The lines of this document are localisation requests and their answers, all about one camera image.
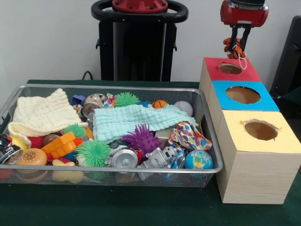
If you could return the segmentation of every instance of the silver robot toy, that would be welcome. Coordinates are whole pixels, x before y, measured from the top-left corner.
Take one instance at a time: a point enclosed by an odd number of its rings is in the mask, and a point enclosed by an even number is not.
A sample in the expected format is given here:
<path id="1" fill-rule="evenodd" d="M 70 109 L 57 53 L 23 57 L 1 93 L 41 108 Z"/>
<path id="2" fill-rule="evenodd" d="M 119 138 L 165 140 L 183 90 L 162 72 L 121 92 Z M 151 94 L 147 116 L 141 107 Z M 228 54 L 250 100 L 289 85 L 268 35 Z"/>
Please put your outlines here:
<path id="1" fill-rule="evenodd" d="M 141 165 L 137 166 L 137 168 L 171 168 L 172 163 L 178 156 L 177 150 L 172 147 L 165 147 L 161 150 L 157 147 L 153 152 L 147 153 L 145 155 L 148 160 L 144 161 Z M 142 181 L 147 179 L 153 173 L 138 173 L 139 177 Z"/>

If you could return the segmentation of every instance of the metal basket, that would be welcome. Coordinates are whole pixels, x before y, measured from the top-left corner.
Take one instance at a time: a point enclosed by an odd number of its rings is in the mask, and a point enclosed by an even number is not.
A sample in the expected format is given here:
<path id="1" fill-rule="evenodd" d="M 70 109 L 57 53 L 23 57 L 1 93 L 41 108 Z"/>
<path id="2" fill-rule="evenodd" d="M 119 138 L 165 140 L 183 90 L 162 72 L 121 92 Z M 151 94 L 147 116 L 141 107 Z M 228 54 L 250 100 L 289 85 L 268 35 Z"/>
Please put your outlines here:
<path id="1" fill-rule="evenodd" d="M 88 96 L 93 93 L 111 93 L 129 91 L 142 101 L 164 99 L 170 104 L 187 101 L 193 106 L 193 117 L 201 126 L 199 129 L 213 146 L 208 151 L 211 155 L 213 169 L 124 169 L 102 167 L 64 167 L 64 166 L 25 166 L 0 164 L 0 183 L 8 184 L 43 184 L 72 185 L 78 175 L 84 179 L 78 185 L 104 186 L 170 186 L 170 187 L 205 187 L 214 173 L 223 168 L 222 156 L 213 129 L 212 120 L 203 93 L 197 89 L 138 88 L 138 87 L 105 87 L 105 86 L 73 86 L 73 85 L 34 85 L 18 87 L 0 110 L 0 130 L 7 133 L 7 124 L 12 120 L 19 97 L 47 97 L 57 88 L 62 88 L 69 101 L 73 95 Z M 53 175 L 61 173 L 66 181 L 54 181 Z M 141 181 L 138 173 L 151 174 Z"/>

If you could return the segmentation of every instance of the cream knitted cloth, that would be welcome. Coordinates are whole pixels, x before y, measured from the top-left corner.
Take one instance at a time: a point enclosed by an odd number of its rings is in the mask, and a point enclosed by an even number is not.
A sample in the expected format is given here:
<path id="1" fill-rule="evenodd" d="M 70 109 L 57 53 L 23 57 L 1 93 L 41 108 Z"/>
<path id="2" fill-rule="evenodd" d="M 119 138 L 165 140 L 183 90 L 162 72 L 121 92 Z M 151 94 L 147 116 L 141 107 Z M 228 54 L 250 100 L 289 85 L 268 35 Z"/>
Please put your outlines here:
<path id="1" fill-rule="evenodd" d="M 81 122 L 73 107 L 69 104 L 66 93 L 57 89 L 48 97 L 19 97 L 14 118 L 8 124 L 9 134 L 22 139 L 28 147 L 31 142 L 27 137 L 39 137 L 59 132 L 70 124 Z"/>

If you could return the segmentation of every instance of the blue top box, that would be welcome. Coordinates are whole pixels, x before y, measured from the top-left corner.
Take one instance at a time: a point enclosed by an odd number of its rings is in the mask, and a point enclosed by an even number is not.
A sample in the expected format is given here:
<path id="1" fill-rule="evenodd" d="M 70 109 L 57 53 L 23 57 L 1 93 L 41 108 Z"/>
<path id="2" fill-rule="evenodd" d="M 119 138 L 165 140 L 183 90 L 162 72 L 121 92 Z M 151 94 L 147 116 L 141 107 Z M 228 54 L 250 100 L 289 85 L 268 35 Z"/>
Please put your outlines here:
<path id="1" fill-rule="evenodd" d="M 277 105 L 260 81 L 212 81 L 224 110 L 279 112 Z"/>

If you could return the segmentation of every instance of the yellow paper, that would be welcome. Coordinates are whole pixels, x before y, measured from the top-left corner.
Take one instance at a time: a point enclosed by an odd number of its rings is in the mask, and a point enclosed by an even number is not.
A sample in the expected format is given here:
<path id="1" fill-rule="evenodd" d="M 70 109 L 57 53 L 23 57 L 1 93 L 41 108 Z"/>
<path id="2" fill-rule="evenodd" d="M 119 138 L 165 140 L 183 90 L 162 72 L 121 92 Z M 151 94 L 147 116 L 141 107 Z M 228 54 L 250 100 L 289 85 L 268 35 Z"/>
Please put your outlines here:
<path id="1" fill-rule="evenodd" d="M 222 111 L 238 151 L 268 153 L 301 153 L 301 144 L 280 112 Z M 277 136 L 260 140 L 245 129 L 249 121 L 263 121 L 276 128 Z"/>

